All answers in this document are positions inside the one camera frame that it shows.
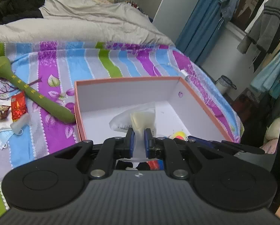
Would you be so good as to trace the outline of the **pink yellow feather keychain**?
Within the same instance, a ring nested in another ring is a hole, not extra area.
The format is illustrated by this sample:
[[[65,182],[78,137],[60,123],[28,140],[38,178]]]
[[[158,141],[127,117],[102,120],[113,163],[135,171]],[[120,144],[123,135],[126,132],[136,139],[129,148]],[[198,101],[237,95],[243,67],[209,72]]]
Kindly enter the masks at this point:
[[[180,139],[183,141],[188,141],[187,135],[182,131],[173,133],[172,135],[169,136],[169,139]]]

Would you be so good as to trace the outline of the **orange cardboard box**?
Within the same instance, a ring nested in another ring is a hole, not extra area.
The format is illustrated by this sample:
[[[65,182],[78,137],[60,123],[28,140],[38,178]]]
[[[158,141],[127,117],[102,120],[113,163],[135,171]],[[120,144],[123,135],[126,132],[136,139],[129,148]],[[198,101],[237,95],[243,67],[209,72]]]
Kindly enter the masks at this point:
[[[133,77],[75,82],[75,116],[81,140],[95,144],[122,136],[109,122],[126,110],[154,103],[158,136],[183,131],[205,140],[233,141],[231,131],[181,77]]]

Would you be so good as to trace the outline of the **red foil tea packet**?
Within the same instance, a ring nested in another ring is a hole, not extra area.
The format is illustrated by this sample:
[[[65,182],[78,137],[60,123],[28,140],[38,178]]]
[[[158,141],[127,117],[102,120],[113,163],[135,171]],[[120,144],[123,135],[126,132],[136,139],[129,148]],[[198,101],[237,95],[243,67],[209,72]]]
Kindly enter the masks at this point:
[[[24,92],[13,95],[11,98],[12,120],[16,122],[28,112]]]

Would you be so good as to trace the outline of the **clear zip pouch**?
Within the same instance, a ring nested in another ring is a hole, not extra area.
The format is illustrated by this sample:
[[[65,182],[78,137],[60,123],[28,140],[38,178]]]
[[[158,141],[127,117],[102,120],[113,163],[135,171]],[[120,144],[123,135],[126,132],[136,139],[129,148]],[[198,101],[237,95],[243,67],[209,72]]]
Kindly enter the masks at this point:
[[[139,163],[148,161],[144,144],[144,131],[149,128],[153,136],[156,133],[155,102],[142,104],[120,113],[109,122],[109,126],[116,132],[124,133],[132,128],[135,140],[131,159]]]

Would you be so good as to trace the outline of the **blue plastic snack bag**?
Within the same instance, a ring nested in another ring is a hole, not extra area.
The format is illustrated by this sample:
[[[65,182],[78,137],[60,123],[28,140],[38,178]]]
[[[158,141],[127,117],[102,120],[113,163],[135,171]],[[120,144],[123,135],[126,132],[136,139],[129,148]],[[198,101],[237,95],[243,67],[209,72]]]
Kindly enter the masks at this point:
[[[151,171],[164,170],[164,162],[162,160],[152,160],[146,162]]]

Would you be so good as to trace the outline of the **small panda plush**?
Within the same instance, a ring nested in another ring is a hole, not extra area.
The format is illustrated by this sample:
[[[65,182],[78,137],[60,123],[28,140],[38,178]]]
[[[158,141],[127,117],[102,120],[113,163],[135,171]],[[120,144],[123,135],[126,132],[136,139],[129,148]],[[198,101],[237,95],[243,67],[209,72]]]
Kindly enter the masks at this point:
[[[148,163],[132,163],[129,161],[117,161],[116,170],[139,170],[139,171],[150,171],[151,168]]]

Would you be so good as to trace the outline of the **white waste bin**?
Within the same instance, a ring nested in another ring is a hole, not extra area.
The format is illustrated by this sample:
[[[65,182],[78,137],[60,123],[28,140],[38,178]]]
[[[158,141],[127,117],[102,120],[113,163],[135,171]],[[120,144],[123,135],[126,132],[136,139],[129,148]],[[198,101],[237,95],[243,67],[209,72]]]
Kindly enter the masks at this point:
[[[233,82],[225,75],[222,75],[217,79],[215,87],[217,87],[222,95],[227,93],[230,89],[237,90],[236,85],[234,85]]]

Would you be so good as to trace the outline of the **striped colourful bed sheet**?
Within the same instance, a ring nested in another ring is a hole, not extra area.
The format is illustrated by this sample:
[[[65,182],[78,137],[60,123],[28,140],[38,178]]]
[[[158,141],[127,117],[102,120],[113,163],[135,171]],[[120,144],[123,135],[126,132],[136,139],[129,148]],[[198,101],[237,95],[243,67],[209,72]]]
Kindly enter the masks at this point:
[[[103,42],[0,43],[0,56],[10,59],[13,72],[40,94],[70,110],[74,83],[79,80],[178,76],[185,70],[190,86],[240,142],[243,124],[212,80],[177,48]],[[36,103],[27,102],[32,123],[10,137],[0,149],[0,216],[7,209],[1,191],[4,176],[13,168],[77,143],[77,128],[55,120]]]

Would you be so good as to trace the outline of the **hanging grey sweater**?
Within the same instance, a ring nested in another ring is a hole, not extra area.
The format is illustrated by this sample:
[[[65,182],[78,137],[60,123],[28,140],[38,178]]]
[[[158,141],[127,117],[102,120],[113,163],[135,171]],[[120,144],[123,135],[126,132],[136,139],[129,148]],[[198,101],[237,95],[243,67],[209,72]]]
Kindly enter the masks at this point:
[[[250,31],[240,42],[237,50],[246,54],[251,44],[258,50],[252,65],[254,71],[258,69],[266,55],[272,51],[273,44],[280,35],[280,0],[268,0],[264,3],[263,10],[254,22]]]

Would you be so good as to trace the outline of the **green plush massage stick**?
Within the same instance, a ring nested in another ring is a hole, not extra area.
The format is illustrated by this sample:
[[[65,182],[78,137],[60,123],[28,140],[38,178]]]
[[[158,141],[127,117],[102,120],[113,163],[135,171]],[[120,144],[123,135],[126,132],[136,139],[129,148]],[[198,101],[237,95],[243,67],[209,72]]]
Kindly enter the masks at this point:
[[[0,56],[0,78],[8,80],[18,89],[24,91],[27,97],[29,97],[33,102],[38,104],[41,108],[43,108],[51,116],[55,117],[59,121],[64,123],[75,122],[75,116],[68,108],[48,99],[17,77],[11,70],[10,60],[5,56]]]

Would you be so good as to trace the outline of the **blue curtain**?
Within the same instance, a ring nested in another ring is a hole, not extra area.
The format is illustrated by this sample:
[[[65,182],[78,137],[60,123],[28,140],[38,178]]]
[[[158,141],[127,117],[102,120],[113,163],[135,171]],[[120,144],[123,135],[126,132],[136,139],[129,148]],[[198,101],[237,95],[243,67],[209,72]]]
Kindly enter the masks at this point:
[[[176,48],[198,66],[204,63],[224,27],[219,2],[199,0],[176,41]]]

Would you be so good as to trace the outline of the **grey duvet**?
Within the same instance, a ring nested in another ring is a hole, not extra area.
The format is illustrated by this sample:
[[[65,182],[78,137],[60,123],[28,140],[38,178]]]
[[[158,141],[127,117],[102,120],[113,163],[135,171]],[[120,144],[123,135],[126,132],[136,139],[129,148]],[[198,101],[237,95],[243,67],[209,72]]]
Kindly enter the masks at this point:
[[[120,42],[173,45],[128,3],[107,0],[45,0],[41,18],[0,25],[0,42]]]

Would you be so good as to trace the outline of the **black clothes pile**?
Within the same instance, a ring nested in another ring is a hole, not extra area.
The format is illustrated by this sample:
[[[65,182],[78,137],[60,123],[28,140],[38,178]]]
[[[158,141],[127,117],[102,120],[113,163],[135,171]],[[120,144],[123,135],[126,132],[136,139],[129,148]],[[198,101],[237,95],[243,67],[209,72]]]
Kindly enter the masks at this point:
[[[42,18],[45,0],[0,0],[0,25],[26,18]]]

